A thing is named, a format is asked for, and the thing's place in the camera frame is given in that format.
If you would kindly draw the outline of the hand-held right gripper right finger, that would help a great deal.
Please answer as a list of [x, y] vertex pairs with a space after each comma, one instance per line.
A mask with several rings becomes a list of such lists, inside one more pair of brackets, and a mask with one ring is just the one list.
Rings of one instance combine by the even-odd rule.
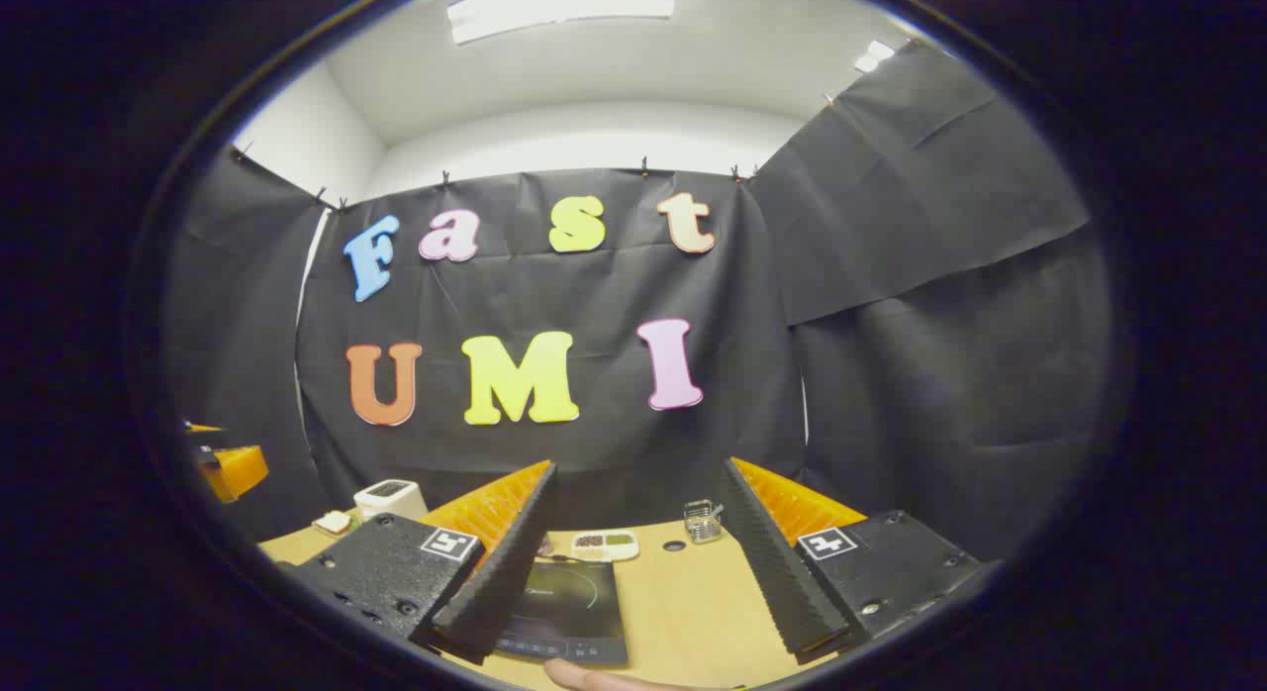
[[886, 636], [981, 569], [914, 515], [867, 516], [737, 456], [725, 462], [720, 505], [725, 533], [801, 663]]

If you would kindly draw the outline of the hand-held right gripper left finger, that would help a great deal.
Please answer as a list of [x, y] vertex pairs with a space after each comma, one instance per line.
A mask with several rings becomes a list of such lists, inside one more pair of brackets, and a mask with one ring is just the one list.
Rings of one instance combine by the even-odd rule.
[[372, 631], [480, 664], [525, 592], [557, 498], [550, 460], [419, 520], [380, 512], [285, 572]]

